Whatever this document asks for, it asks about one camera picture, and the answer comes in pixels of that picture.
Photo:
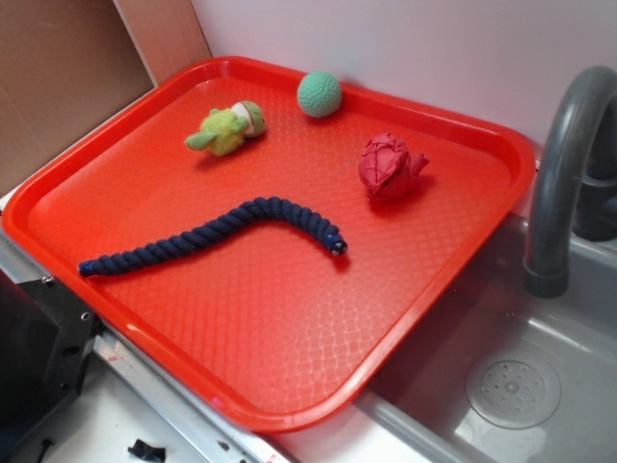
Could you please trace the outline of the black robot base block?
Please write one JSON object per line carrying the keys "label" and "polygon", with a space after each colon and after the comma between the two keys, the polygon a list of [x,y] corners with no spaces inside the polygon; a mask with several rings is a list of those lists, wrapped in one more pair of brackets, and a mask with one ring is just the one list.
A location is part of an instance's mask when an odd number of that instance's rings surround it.
{"label": "black robot base block", "polygon": [[80,394],[98,328],[61,282],[1,279],[1,460]]}

